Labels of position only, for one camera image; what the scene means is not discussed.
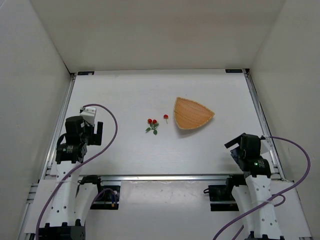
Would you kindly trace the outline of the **twin cherries with leaves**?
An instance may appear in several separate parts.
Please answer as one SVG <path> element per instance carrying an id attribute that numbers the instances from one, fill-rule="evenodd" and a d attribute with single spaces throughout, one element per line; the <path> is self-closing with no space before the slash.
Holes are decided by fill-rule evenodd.
<path id="1" fill-rule="evenodd" d="M 152 132 L 155 136 L 158 134 L 157 128 L 159 127 L 159 122 L 156 119 L 149 118 L 147 120 L 148 128 L 145 130 L 146 133 Z"/>

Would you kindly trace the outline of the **single red cherry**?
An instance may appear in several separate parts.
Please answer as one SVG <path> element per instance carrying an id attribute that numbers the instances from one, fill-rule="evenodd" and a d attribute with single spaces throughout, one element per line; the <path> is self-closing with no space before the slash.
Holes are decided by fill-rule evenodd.
<path id="1" fill-rule="evenodd" d="M 167 114 L 165 114 L 165 115 L 163 116 L 163 118 L 165 119 L 166 123 L 168 124 L 169 116 L 168 116 Z"/>

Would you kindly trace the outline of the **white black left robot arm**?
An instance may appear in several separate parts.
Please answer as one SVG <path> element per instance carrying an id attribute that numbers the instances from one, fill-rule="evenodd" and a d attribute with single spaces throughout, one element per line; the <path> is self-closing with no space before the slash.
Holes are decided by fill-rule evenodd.
<path id="1" fill-rule="evenodd" d="M 79 180 L 88 146 L 102 143 L 103 123 L 81 113 L 65 120 L 66 132 L 56 147 L 56 183 L 36 224 L 37 240 L 84 240 L 85 219 L 101 190 L 97 175 Z"/>

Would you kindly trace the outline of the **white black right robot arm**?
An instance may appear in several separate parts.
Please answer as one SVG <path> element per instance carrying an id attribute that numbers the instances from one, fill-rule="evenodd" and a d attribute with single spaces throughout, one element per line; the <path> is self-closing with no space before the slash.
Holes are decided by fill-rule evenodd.
<path id="1" fill-rule="evenodd" d="M 271 169 L 268 160 L 261 156 L 261 138 L 243 133 L 224 146 L 230 151 L 243 174 L 230 175 L 226 188 L 234 198 L 242 217 L 243 227 L 249 240 L 283 240 L 275 206 L 270 198 Z"/>

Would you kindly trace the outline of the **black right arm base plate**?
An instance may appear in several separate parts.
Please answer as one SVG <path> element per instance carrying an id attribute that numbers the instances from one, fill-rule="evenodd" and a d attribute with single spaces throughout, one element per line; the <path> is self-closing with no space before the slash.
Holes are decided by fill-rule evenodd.
<path id="1" fill-rule="evenodd" d="M 234 186 L 234 179 L 232 177 L 228 177 L 225 184 L 209 185 L 203 190 L 203 193 L 209 196 L 211 212 L 239 211 L 236 200 L 232 196 L 232 189 Z"/>

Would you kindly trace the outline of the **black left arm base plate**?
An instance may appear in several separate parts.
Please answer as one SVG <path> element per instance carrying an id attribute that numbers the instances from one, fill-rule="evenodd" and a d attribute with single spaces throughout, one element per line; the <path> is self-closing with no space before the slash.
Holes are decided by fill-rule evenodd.
<path id="1" fill-rule="evenodd" d="M 111 182 L 111 184 L 102 185 L 98 198 L 92 203 L 91 210 L 118 210 L 120 206 L 121 184 L 120 182 Z"/>

